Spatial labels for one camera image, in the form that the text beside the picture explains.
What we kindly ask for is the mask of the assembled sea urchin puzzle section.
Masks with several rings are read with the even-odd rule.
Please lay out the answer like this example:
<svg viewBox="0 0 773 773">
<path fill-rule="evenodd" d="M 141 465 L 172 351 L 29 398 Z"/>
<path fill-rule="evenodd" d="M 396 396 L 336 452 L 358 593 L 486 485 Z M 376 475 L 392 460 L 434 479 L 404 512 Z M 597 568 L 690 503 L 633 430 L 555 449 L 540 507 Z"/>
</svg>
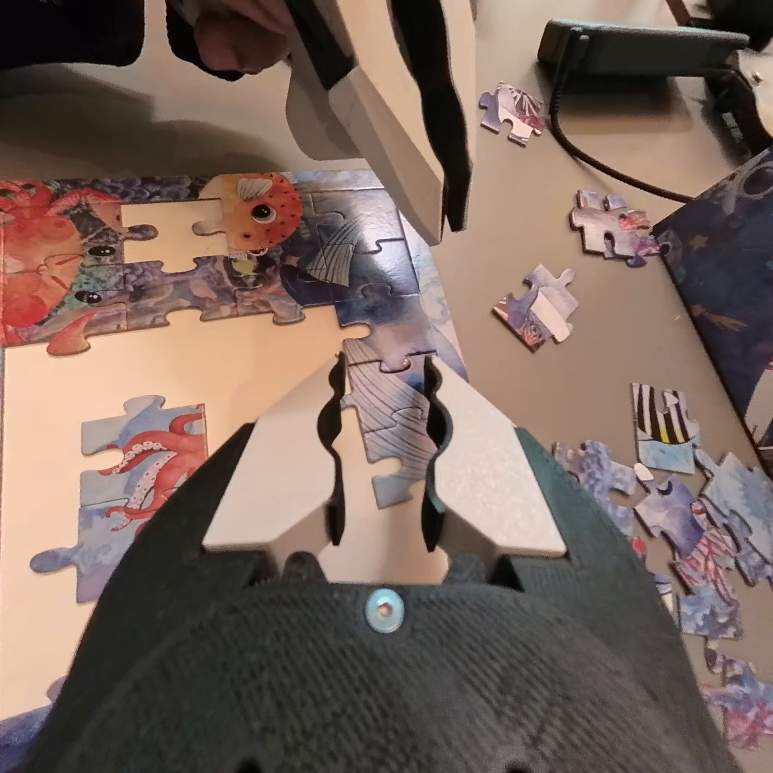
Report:
<svg viewBox="0 0 773 773">
<path fill-rule="evenodd" d="M 1 772 L 15 772 L 21 768 L 50 708 L 39 707 L 1 721 Z"/>
</svg>

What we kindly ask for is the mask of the dark cornered whale puzzle piece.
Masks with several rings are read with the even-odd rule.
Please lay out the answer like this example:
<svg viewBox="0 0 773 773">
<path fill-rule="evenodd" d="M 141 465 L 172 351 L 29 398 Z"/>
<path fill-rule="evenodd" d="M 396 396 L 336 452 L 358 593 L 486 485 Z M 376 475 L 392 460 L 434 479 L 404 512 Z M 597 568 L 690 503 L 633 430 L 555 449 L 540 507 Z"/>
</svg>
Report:
<svg viewBox="0 0 773 773">
<path fill-rule="evenodd" d="M 429 402 L 424 395 L 425 353 L 409 355 L 403 369 L 382 370 L 382 361 L 361 339 L 345 339 L 343 353 L 347 362 L 349 391 L 341 400 L 342 409 L 354 408 L 362 434 L 397 426 L 403 411 L 425 420 Z"/>
</svg>

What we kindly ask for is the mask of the pale striped whale puzzle piece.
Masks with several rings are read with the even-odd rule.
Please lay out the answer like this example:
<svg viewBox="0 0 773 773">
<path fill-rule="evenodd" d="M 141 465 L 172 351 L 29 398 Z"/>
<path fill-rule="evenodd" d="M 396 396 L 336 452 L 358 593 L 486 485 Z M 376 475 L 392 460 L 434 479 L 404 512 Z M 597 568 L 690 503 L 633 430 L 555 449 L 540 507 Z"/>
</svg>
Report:
<svg viewBox="0 0 773 773">
<path fill-rule="evenodd" d="M 409 502 L 413 497 L 412 486 L 425 481 L 429 461 L 437 450 L 427 430 L 429 409 L 428 399 L 420 394 L 410 407 L 393 412 L 393 426 L 368 431 L 363 435 L 369 463 L 385 459 L 398 459 L 401 463 L 398 471 L 372 478 L 379 509 Z"/>
</svg>

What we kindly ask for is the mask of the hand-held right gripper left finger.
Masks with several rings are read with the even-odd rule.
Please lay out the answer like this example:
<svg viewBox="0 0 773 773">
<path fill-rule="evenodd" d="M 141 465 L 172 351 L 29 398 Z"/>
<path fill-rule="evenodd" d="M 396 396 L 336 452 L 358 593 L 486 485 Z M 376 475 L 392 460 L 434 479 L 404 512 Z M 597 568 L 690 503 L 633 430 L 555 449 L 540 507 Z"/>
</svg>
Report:
<svg viewBox="0 0 773 773">
<path fill-rule="evenodd" d="M 209 553 L 319 555 L 345 529 L 342 431 L 346 357 L 334 355 L 254 423 L 203 537 Z"/>
</svg>

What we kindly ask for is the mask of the octopus puzzle piece with eye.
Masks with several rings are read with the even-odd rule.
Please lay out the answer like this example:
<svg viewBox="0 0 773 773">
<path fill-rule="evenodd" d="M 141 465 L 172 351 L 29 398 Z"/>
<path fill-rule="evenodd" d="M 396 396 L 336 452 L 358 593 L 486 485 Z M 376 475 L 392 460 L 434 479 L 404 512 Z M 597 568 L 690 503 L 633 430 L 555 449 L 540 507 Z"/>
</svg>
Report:
<svg viewBox="0 0 773 773">
<path fill-rule="evenodd" d="M 29 562 L 30 569 L 36 574 L 49 575 L 73 568 L 76 603 L 95 602 L 137 532 L 158 508 L 152 506 L 155 494 L 159 493 L 164 503 L 188 478 L 184 473 L 174 486 L 156 486 L 160 473 L 160 469 L 152 468 L 115 475 L 102 475 L 94 470 L 82 472 L 75 544 L 34 555 Z"/>
</svg>

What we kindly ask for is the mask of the cream jigsaw puzzle tray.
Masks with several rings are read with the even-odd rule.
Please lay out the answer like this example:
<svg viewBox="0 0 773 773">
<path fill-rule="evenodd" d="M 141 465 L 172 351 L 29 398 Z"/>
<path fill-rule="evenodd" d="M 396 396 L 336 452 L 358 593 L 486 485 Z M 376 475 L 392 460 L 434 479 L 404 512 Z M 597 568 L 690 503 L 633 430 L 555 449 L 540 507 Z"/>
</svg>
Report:
<svg viewBox="0 0 773 773">
<path fill-rule="evenodd" d="M 428 354 L 466 377 L 431 260 L 434 279 L 423 294 L 446 343 Z M 97 604 L 76 603 L 73 568 L 40 575 L 29 566 L 44 550 L 75 544 L 82 472 L 120 457 L 84 456 L 82 423 L 119 415 L 126 401 L 144 395 L 164 397 L 167 407 L 203 403 L 210 456 L 338 354 L 345 339 L 362 341 L 369 331 L 363 324 L 341 328 L 331 307 L 308 309 L 302 322 L 283 325 L 265 314 L 202 322 L 186 310 L 158 328 L 93 336 L 73 355 L 51 355 L 45 344 L 2 348 L 2 720 L 45 706 L 51 712 Z M 419 482 L 409 502 L 379 509 L 372 478 L 401 463 L 369 463 L 357 412 L 344 410 L 341 440 L 355 439 L 356 416 L 361 442 L 353 450 L 346 533 L 340 547 L 323 552 L 324 568 L 341 580 L 438 581 L 448 560 L 424 551 Z"/>
</svg>

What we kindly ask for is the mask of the shell pattern puzzle piece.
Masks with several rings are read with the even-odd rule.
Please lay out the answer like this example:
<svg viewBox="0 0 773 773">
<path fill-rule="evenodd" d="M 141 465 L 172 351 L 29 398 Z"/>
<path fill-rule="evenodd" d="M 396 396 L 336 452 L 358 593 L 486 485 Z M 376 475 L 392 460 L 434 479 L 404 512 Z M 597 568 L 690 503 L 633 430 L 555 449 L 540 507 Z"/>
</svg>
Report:
<svg viewBox="0 0 773 773">
<path fill-rule="evenodd" d="M 540 136 L 547 123 L 544 102 L 507 83 L 499 82 L 493 92 L 486 91 L 478 99 L 483 111 L 480 125 L 495 134 L 508 127 L 507 139 L 527 147 L 533 136 Z"/>
</svg>

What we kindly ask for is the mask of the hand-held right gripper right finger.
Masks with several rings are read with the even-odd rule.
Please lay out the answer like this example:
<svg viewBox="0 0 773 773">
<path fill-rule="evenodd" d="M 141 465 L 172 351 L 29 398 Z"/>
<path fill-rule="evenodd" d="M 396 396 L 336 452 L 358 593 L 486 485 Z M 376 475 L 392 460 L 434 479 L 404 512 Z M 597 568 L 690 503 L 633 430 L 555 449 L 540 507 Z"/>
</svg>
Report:
<svg viewBox="0 0 773 773">
<path fill-rule="evenodd" d="M 516 425 L 437 356 L 424 360 L 424 395 L 435 447 L 421 505 L 428 552 L 565 556 Z"/>
</svg>

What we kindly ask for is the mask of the person's left forearm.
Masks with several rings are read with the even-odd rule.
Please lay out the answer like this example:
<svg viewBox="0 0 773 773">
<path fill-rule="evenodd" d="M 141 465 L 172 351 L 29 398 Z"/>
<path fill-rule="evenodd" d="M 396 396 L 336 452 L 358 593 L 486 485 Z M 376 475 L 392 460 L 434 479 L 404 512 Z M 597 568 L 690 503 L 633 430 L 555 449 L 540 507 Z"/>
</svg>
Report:
<svg viewBox="0 0 773 773">
<path fill-rule="evenodd" d="M 145 37 L 143 1 L 2 1 L 1 69 L 127 66 Z"/>
</svg>

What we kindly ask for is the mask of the scattered loose puzzle pieces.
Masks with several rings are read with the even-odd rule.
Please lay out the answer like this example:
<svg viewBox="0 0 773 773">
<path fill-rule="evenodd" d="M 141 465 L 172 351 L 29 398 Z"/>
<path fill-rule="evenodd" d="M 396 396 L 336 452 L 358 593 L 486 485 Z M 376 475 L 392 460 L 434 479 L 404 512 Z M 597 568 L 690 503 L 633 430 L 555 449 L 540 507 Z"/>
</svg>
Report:
<svg viewBox="0 0 773 773">
<path fill-rule="evenodd" d="M 738 507 L 717 508 L 719 498 L 694 494 L 678 477 L 661 481 L 652 469 L 691 475 L 703 471 L 732 471 L 732 483 L 747 469 L 733 455 L 716 466 L 699 451 L 699 424 L 688 416 L 684 392 L 663 390 L 657 397 L 650 385 L 631 385 L 637 463 L 631 468 L 612 459 L 600 441 L 585 440 L 580 448 L 557 442 L 553 456 L 572 474 L 626 536 L 640 558 L 647 546 L 634 535 L 637 517 L 650 536 L 662 536 L 672 548 L 671 575 L 652 573 L 661 600 L 677 616 L 684 635 L 701 637 L 707 668 L 718 675 L 720 686 L 703 686 L 710 706 L 722 712 L 722 734 L 732 746 L 746 751 L 759 748 L 760 736 L 771 736 L 771 683 L 759 680 L 746 660 L 720 652 L 722 639 L 743 636 L 740 599 L 728 581 L 736 569 L 748 585 L 771 582 L 771 564 L 750 543 L 751 527 L 741 516 L 747 497 L 735 488 Z"/>
</svg>

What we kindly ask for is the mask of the small black box device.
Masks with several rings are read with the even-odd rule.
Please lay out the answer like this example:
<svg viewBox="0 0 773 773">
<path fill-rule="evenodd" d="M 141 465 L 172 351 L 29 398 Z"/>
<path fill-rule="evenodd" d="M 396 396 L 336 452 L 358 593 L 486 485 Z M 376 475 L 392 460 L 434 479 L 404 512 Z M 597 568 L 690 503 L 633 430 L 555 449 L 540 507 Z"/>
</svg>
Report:
<svg viewBox="0 0 773 773">
<path fill-rule="evenodd" d="M 752 155 L 772 144 L 772 49 L 734 53 L 707 79 L 714 109 L 732 117 Z"/>
</svg>

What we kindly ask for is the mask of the assembled pufferfish puzzle section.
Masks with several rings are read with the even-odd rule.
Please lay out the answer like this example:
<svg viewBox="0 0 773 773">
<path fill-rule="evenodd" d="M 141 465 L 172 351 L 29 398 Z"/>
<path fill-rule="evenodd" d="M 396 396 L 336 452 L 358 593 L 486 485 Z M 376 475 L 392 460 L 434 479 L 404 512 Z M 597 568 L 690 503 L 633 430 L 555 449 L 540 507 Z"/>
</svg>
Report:
<svg viewBox="0 0 773 773">
<path fill-rule="evenodd" d="M 371 171 L 2 179 L 1 195 L 4 349 L 321 307 L 370 330 L 344 343 L 352 364 L 399 372 L 446 343 L 428 247 Z"/>
</svg>

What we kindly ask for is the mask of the white banded purple puzzle piece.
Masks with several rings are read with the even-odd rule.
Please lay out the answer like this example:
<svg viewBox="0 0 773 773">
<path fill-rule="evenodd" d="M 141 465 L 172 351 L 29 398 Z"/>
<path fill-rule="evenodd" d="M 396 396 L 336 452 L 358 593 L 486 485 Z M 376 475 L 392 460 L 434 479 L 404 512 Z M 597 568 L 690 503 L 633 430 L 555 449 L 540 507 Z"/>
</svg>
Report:
<svg viewBox="0 0 773 773">
<path fill-rule="evenodd" d="M 550 339 L 563 343 L 573 330 L 569 318 L 579 307 L 567 288 L 574 279 L 574 269 L 565 269 L 556 277 L 546 266 L 537 265 L 524 279 L 528 285 L 525 295 L 508 293 L 492 308 L 492 314 L 532 353 Z"/>
</svg>

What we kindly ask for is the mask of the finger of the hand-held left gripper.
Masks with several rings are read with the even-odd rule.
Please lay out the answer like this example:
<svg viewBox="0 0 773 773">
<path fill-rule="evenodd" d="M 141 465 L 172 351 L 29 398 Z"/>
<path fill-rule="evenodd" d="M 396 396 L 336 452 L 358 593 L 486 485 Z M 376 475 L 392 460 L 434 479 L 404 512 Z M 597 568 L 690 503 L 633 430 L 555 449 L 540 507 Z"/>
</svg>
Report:
<svg viewBox="0 0 773 773">
<path fill-rule="evenodd" d="M 420 94 L 430 147 L 444 173 L 442 218 L 467 226 L 475 166 L 475 11 L 468 1 L 394 1 L 393 21 Z"/>
<path fill-rule="evenodd" d="M 417 233 L 438 245 L 444 173 L 430 147 L 391 2 L 315 2 L 355 66 L 324 91 L 295 30 L 286 101 L 295 141 L 314 160 L 364 159 Z"/>
</svg>

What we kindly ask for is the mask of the octopus puzzle piece pair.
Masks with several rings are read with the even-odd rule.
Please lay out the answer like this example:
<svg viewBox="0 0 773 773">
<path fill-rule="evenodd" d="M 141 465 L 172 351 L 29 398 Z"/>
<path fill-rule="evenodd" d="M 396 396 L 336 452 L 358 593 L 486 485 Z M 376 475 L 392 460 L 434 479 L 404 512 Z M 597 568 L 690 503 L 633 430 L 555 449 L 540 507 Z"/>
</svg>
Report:
<svg viewBox="0 0 773 773">
<path fill-rule="evenodd" d="M 205 406 L 167 407 L 160 395 L 130 398 L 119 415 L 82 423 L 81 451 L 120 454 L 112 465 L 82 474 L 84 506 L 116 502 L 146 514 L 207 459 Z"/>
</svg>

